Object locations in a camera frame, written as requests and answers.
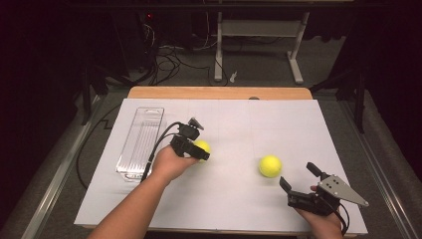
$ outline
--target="white surface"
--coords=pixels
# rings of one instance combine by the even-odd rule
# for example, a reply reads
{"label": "white surface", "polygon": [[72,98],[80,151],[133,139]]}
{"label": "white surface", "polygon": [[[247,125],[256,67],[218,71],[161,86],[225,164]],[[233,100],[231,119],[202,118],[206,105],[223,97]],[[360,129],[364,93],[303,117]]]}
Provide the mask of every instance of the white surface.
{"label": "white surface", "polygon": [[[310,231],[287,205],[280,177],[260,174],[258,161],[266,154],[281,159],[281,175],[295,191],[310,192],[318,182],[306,169],[309,161],[348,183],[317,101],[126,99],[75,224],[97,225],[136,186],[124,182],[115,166],[138,107],[165,108],[168,124],[196,117],[205,127],[199,138],[211,145],[207,162],[191,166],[167,187],[151,228]],[[348,233],[367,233],[357,206],[343,203],[350,214]]]}

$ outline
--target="clear plastic container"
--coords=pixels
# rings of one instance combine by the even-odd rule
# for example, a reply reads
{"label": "clear plastic container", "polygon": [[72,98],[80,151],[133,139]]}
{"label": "clear plastic container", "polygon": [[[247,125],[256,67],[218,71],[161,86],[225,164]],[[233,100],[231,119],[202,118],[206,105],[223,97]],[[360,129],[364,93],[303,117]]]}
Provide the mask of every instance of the clear plastic container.
{"label": "clear plastic container", "polygon": [[136,109],[115,169],[125,181],[140,181],[149,156],[166,127],[164,108]]}

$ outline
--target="tennis ball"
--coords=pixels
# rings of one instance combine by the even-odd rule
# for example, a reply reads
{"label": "tennis ball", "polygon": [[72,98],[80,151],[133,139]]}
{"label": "tennis ball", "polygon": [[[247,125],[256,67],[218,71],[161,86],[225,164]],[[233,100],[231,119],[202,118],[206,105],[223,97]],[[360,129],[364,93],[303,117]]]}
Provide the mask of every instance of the tennis ball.
{"label": "tennis ball", "polygon": [[260,172],[266,177],[278,176],[282,167],[282,162],[274,155],[266,155],[260,160]]}
{"label": "tennis ball", "polygon": [[208,142],[207,141],[205,141],[205,140],[202,140],[202,139],[197,139],[197,140],[195,140],[195,141],[193,141],[193,144],[194,145],[197,145],[198,147],[200,147],[200,148],[202,148],[202,149],[204,149],[206,152],[208,152],[208,153],[210,153],[211,152],[211,147],[210,147],[210,144],[208,144]]}

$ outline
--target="wooden table edge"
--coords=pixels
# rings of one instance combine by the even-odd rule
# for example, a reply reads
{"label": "wooden table edge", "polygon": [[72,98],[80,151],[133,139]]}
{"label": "wooden table edge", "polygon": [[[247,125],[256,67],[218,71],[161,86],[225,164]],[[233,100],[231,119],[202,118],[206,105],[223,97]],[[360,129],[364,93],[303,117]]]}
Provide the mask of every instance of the wooden table edge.
{"label": "wooden table edge", "polygon": [[[80,225],[87,229],[95,229],[96,225]],[[178,229],[178,228],[155,228],[149,227],[151,232],[175,232],[175,233],[198,233],[198,234],[235,234],[235,235],[266,235],[266,236],[311,236],[311,233],[293,233],[276,231],[240,231],[240,230],[206,230],[206,229]],[[359,234],[346,233],[344,238],[353,238]]]}
{"label": "wooden table edge", "polygon": [[307,88],[133,87],[129,99],[312,100]]}

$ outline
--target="cable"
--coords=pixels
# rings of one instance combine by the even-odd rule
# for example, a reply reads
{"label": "cable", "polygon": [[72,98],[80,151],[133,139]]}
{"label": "cable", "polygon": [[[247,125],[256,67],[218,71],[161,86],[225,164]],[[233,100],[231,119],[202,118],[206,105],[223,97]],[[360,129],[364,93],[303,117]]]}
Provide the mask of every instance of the cable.
{"label": "cable", "polygon": [[115,109],[117,109],[118,107],[120,107],[121,104],[118,104],[117,106],[113,107],[111,110],[109,110],[107,113],[105,113],[105,115],[96,123],[96,125],[94,125],[93,129],[90,131],[90,133],[85,137],[84,142],[82,143],[82,146],[78,152],[78,156],[77,156],[77,162],[76,162],[76,170],[77,170],[77,175],[78,175],[78,180],[81,183],[81,186],[84,189],[88,189],[88,186],[84,183],[84,181],[82,180],[81,177],[81,172],[80,172],[80,158],[81,158],[81,154],[82,151],[84,150],[85,145],[87,144],[88,139],[91,137],[91,135],[93,134],[94,130],[96,129],[96,127],[100,124],[100,122],[105,122],[105,127],[104,129],[112,129],[112,126],[108,126],[108,119],[105,119],[111,112],[113,112]]}
{"label": "cable", "polygon": [[209,21],[209,17],[208,17],[208,12],[205,12],[205,15],[207,16],[207,40],[205,41],[204,46],[202,48],[205,48],[207,46],[208,36],[210,35],[210,21]]}
{"label": "cable", "polygon": [[148,36],[149,36],[149,28],[148,28],[148,31],[146,32],[145,40],[143,40],[144,43],[148,40]]}
{"label": "cable", "polygon": [[166,129],[165,129],[165,131],[162,133],[162,135],[161,135],[161,137],[158,139],[158,141],[155,143],[155,146],[154,146],[154,148],[152,149],[151,155],[149,156],[148,163],[146,164],[145,171],[143,172],[142,178],[140,179],[140,182],[142,182],[143,180],[145,180],[146,176],[148,175],[148,173],[149,173],[149,169],[151,168],[151,166],[152,166],[152,162],[153,162],[154,157],[155,157],[155,152],[156,152],[156,150],[157,150],[157,148],[158,148],[159,144],[161,143],[161,141],[162,141],[165,137],[167,137],[167,136],[169,136],[169,135],[170,135],[170,134],[167,134],[167,132],[168,132],[168,131],[172,128],[172,127],[174,127],[175,125],[179,125],[179,126],[181,126],[181,125],[182,125],[182,123],[181,123],[181,122],[179,122],[179,121],[177,121],[177,122],[174,122],[174,123],[172,123],[171,125],[169,125],[169,126],[168,126],[168,128],[166,128]]}
{"label": "cable", "polygon": [[[154,76],[151,78],[151,80],[149,82],[150,86],[157,86],[160,83],[163,83],[164,81],[167,81],[167,80],[173,78],[174,76],[176,76],[180,71],[181,65],[192,68],[192,69],[207,70],[207,80],[209,80],[210,69],[211,69],[210,67],[195,67],[195,66],[191,66],[189,64],[186,64],[177,56],[177,51],[176,51],[175,46],[173,46],[172,48],[167,46],[166,48],[170,49],[171,51],[169,53],[157,54],[156,55],[155,64],[156,64],[156,67],[157,67],[157,71],[155,72]],[[158,62],[157,59],[159,59],[159,58],[163,58],[165,60]],[[168,68],[168,69],[165,69],[162,66],[164,64],[170,64],[171,67]],[[158,79],[158,70],[162,71],[162,72],[168,72],[168,73],[164,78]]]}
{"label": "cable", "polygon": [[207,46],[207,47],[202,47],[202,48],[194,48],[193,51],[201,51],[201,50],[205,50],[205,49],[210,49],[212,47],[214,47],[217,44],[217,41],[215,41],[213,44]]}
{"label": "cable", "polygon": [[149,31],[152,32],[152,40],[151,40],[151,47],[152,47],[152,46],[154,46],[154,42],[155,42],[155,32],[154,32],[154,30],[149,25],[143,24],[143,26],[145,26],[146,28],[148,28],[148,35],[149,35]]}
{"label": "cable", "polygon": [[135,80],[134,82],[139,85],[139,83],[146,81],[148,78],[150,78],[155,71],[157,71],[157,69],[155,68],[155,64],[152,65],[149,69],[148,72],[146,72],[145,75],[143,75],[142,77],[140,77],[139,79]]}
{"label": "cable", "polygon": [[331,210],[332,210],[332,212],[335,214],[335,216],[337,216],[338,217],[338,219],[340,220],[340,222],[341,222],[341,224],[343,225],[342,226],[342,229],[341,229],[341,235],[343,235],[344,236],[344,234],[347,232],[347,230],[348,230],[348,225],[349,225],[349,216],[348,216],[348,212],[347,212],[347,210],[345,209],[345,207],[340,203],[340,205],[342,206],[342,208],[344,209],[344,211],[345,211],[345,214],[347,215],[347,224],[345,223],[345,221],[344,221],[344,219],[341,217],[341,215],[340,215],[340,213],[336,210],[336,209],[334,209],[325,199],[323,199],[322,197],[320,197],[319,198],[323,203],[325,203],[325,205],[327,205]]}

